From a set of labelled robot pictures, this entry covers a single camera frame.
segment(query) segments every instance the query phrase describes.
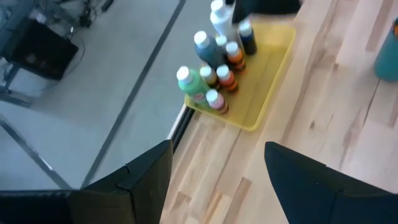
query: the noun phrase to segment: gray floor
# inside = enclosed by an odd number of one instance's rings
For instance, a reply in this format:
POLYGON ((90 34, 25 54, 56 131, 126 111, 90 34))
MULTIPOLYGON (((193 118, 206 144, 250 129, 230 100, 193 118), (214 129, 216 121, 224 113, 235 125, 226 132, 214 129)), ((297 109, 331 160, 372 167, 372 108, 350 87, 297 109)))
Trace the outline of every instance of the gray floor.
MULTIPOLYGON (((183 104, 175 72, 181 65, 200 65, 194 33, 214 32, 210 2, 185 3, 91 181, 167 137, 183 104)), ((70 66, 83 53, 81 40, 85 54, 60 83, 18 74, 12 88, 35 96, 32 108, 0 102, 0 112, 73 188, 81 187, 177 4, 116 0, 74 37, 81 50, 70 66)), ((0 180, 6 182, 1 190, 57 188, 6 133, 0 132, 0 142, 0 180)))

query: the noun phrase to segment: yellow tray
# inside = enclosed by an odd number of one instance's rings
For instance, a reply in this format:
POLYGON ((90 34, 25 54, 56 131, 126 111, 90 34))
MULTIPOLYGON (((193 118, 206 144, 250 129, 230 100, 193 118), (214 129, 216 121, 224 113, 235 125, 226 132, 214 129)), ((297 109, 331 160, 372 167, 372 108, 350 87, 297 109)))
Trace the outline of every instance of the yellow tray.
POLYGON ((295 29, 278 24, 253 23, 257 54, 246 57, 246 71, 235 75, 239 91, 235 95, 222 90, 229 104, 229 113, 219 115, 185 96, 185 104, 192 109, 253 131, 260 125, 272 97, 276 94, 288 66, 295 29))

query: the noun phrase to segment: wooden countertop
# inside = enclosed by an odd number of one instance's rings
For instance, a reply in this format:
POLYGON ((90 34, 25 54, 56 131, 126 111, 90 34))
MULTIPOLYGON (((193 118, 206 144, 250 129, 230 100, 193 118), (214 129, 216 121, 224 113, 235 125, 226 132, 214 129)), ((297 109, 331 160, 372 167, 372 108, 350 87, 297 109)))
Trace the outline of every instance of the wooden countertop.
POLYGON ((287 223, 264 162, 275 141, 398 192, 398 83, 373 61, 394 0, 306 0, 290 67, 260 128, 195 113, 176 154, 162 223, 287 223))

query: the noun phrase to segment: paint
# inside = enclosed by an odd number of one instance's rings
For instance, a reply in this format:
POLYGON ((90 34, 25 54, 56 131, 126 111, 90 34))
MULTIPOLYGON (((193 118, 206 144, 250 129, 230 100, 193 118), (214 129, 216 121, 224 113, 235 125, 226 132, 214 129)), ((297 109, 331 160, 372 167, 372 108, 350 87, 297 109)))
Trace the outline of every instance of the paint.
POLYGON ((178 86, 185 94, 200 106, 208 107, 206 93, 210 90, 210 87, 197 71, 182 66, 177 72, 177 79, 178 86))
POLYGON ((239 49, 238 44, 235 41, 231 41, 226 44, 225 49, 234 72, 244 72, 246 69, 246 62, 244 61, 242 50, 239 49))
POLYGON ((222 65, 217 68, 217 76, 221 86, 228 90, 228 92, 236 93, 238 91, 238 82, 227 65, 222 65))
POLYGON ((244 53, 246 55, 254 55, 257 52, 257 44, 250 21, 244 21, 239 25, 239 35, 242 40, 244 53))
POLYGON ((218 45, 214 37, 210 37, 205 31, 199 31, 194 36, 195 52, 212 69, 217 69, 225 64, 223 49, 218 45))
POLYGON ((210 66, 208 65, 202 66, 202 68, 200 68, 199 70, 199 74, 202 77, 202 79, 206 81, 207 85, 210 86, 210 88, 216 89, 218 91, 221 89, 218 77, 210 66))
POLYGON ((225 50, 226 44, 228 43, 228 39, 226 38, 226 36, 221 35, 216 37, 216 43, 221 49, 223 49, 224 60, 229 66, 228 55, 225 50))
POLYGON ((217 110, 219 114, 227 114, 229 112, 229 106, 225 101, 224 97, 216 90, 211 89, 206 93, 206 100, 211 108, 217 110))

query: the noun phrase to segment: pink paint bottle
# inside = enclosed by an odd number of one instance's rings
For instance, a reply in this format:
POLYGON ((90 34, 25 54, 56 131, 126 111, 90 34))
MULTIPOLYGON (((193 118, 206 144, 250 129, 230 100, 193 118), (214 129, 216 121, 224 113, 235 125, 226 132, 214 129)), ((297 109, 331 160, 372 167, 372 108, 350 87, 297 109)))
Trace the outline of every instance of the pink paint bottle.
POLYGON ((210 107, 217 110, 220 114, 226 114, 229 112, 229 106, 225 101, 224 97, 216 90, 211 89, 206 93, 206 100, 210 107))

